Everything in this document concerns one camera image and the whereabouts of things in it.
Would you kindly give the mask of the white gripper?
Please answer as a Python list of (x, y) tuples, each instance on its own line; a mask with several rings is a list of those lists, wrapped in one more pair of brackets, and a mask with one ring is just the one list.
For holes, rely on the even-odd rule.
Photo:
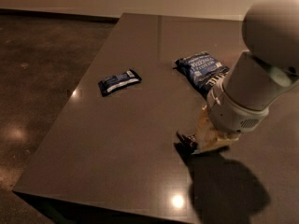
[[(268, 107), (257, 111), (234, 102), (225, 92), (222, 79), (209, 91), (206, 105), (200, 111), (193, 154), (230, 146), (239, 139), (239, 133), (252, 132), (269, 114)], [(209, 127), (209, 120), (217, 130)]]

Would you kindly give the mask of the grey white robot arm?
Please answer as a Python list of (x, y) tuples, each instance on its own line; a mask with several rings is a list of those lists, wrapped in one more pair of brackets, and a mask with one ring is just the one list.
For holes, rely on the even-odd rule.
[(247, 49), (207, 95), (192, 145), (196, 154), (252, 132), (269, 106), (298, 85), (299, 0), (256, 0), (242, 36)]

